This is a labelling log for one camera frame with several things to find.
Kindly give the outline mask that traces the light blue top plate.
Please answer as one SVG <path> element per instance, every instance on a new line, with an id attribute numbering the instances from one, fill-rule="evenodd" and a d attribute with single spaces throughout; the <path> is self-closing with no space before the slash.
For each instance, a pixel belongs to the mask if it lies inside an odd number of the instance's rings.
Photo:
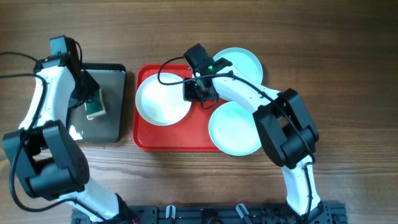
<path id="1" fill-rule="evenodd" d="M 194 79 L 227 74 L 226 68 L 233 65 L 251 80 L 262 83 L 263 69 L 259 59 L 252 52 L 243 48 L 231 47 L 218 52 L 214 57 L 210 57 L 201 44 L 196 44 L 186 51 L 184 58 L 193 70 Z M 216 92 L 220 99 L 228 99 L 224 93 L 217 90 Z"/>

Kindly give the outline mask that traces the white plate with stain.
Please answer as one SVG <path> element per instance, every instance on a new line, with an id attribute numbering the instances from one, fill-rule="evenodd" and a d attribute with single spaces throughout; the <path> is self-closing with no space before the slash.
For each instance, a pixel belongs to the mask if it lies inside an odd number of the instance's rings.
<path id="1" fill-rule="evenodd" d="M 192 103 L 183 99 L 182 84 L 163 85 L 157 74 L 146 78 L 136 92 L 136 109 L 148 123 L 168 126 L 182 120 Z"/>

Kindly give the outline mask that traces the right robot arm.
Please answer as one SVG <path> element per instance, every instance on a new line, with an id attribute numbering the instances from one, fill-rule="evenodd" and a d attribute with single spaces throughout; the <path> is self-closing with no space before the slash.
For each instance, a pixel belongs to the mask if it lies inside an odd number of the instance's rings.
<path id="1" fill-rule="evenodd" d="M 210 91 L 252 114 L 264 152 L 282 169 L 288 205 L 308 218 L 320 203 L 313 177 L 319 133 L 301 96 L 291 88 L 279 91 L 255 82 L 231 61 L 214 60 L 201 44 L 188 49 L 183 58 L 196 75 L 186 81 L 196 88 L 196 99 Z"/>

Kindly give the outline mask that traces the light blue bottom plate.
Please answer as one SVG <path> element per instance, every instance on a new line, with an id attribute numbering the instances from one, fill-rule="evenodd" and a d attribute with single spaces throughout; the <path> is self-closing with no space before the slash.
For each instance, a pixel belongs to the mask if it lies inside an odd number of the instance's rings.
<path id="1" fill-rule="evenodd" d="M 210 117 L 208 130 L 213 144 L 232 156 L 246 156 L 261 148 L 252 114 L 229 101 L 219 106 Z"/>

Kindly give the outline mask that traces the green yellow sponge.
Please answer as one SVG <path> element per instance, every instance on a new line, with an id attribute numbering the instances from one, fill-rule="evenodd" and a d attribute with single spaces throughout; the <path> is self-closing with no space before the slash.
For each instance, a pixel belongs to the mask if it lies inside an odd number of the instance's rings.
<path id="1" fill-rule="evenodd" d="M 92 120 L 106 114 L 106 109 L 101 89 L 96 90 L 94 97 L 85 102 L 85 109 L 86 109 L 86 117 L 88 120 Z"/>

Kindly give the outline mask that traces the light blue plate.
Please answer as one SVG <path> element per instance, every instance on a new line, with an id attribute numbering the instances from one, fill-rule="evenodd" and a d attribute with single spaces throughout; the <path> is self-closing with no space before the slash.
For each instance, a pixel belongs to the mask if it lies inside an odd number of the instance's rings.
<path id="1" fill-rule="evenodd" d="M 208 130 L 213 144 L 232 156 L 246 156 L 261 148 L 252 114 L 229 101 L 219 106 L 210 117 Z"/>
<path id="2" fill-rule="evenodd" d="M 196 44 L 186 51 L 184 58 L 193 70 L 194 79 L 227 74 L 226 68 L 233 65 L 251 80 L 262 83 L 263 69 L 259 59 L 252 52 L 243 48 L 231 47 L 218 52 L 214 57 L 210 57 L 201 44 Z M 217 90 L 216 92 L 220 99 L 228 99 L 224 93 Z"/>

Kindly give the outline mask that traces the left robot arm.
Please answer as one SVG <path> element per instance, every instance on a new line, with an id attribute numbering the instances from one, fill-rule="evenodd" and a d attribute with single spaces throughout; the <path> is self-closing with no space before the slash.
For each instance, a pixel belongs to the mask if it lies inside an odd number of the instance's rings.
<path id="1" fill-rule="evenodd" d="M 127 203 L 90 176 L 80 142 L 117 142 L 120 138 L 126 69 L 116 63 L 85 63 L 80 44 L 58 36 L 51 54 L 36 60 L 35 91 L 17 131 L 2 147 L 11 163 L 9 189 L 17 206 L 20 183 L 31 198 L 50 207 L 68 203 L 91 223 L 136 223 Z"/>

